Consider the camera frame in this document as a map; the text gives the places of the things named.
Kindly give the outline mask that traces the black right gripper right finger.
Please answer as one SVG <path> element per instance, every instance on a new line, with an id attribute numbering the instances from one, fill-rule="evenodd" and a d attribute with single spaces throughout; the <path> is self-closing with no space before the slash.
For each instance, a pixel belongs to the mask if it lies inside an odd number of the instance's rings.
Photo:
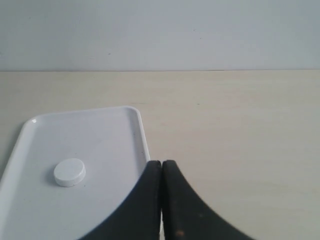
<path id="1" fill-rule="evenodd" d="M 166 240 L 251 240 L 214 212 L 188 183 L 177 163 L 162 163 L 162 219 Z"/>

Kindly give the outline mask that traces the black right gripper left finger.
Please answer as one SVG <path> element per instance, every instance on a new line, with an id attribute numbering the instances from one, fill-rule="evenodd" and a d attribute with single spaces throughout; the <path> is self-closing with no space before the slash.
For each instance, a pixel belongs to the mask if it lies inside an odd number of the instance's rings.
<path id="1" fill-rule="evenodd" d="M 161 225 L 162 164 L 148 161 L 125 200 L 82 240 L 158 240 Z"/>

